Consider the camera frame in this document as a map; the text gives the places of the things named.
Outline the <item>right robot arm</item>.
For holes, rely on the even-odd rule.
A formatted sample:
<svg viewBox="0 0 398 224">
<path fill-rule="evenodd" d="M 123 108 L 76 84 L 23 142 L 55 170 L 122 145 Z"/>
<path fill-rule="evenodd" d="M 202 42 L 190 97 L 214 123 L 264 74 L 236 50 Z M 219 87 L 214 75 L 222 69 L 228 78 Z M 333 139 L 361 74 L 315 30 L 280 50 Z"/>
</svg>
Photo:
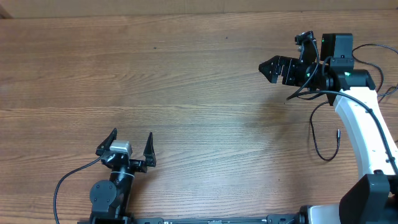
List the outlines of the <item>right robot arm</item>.
<svg viewBox="0 0 398 224">
<path fill-rule="evenodd" d="M 299 58 L 276 55 L 259 71 L 275 83 L 296 86 L 294 97 L 326 96 L 341 118 L 358 166 L 357 183 L 331 205 L 307 205 L 293 215 L 268 215 L 267 223 L 396 223 L 397 145 L 379 109 L 380 95 L 367 70 L 354 68 L 353 36 L 312 32 L 295 37 Z"/>
</svg>

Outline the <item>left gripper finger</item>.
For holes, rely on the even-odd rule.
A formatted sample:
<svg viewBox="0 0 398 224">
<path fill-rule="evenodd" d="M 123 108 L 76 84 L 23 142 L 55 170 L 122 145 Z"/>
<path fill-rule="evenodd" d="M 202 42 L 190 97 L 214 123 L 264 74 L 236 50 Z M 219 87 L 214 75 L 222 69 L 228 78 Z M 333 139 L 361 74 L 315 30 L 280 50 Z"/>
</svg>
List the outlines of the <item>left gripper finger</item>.
<svg viewBox="0 0 398 224">
<path fill-rule="evenodd" d="M 152 132 L 149 133 L 149 136 L 147 138 L 143 156 L 145 157 L 146 166 L 148 166 L 148 167 L 156 166 L 156 156 L 155 156 L 155 151 L 154 151 Z"/>
<path fill-rule="evenodd" d="M 118 130 L 114 128 L 109 136 L 96 148 L 96 154 L 103 154 L 105 151 L 110 150 L 112 142 L 117 137 Z"/>
</svg>

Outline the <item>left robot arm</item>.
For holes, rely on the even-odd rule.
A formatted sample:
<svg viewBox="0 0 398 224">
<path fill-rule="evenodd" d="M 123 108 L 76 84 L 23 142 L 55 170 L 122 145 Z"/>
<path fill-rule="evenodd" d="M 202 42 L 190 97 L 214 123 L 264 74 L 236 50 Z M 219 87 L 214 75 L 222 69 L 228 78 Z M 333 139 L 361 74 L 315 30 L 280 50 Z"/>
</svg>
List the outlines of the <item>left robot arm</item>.
<svg viewBox="0 0 398 224">
<path fill-rule="evenodd" d="M 111 172 L 108 180 L 98 181 L 90 190 L 90 223 L 134 223 L 127 207 L 135 173 L 146 173 L 149 167 L 155 167 L 157 163 L 152 133 L 147 138 L 143 160 L 131 157 L 130 142 L 118 140 L 117 133 L 117 129 L 113 129 L 96 148 L 99 160 Z"/>
</svg>

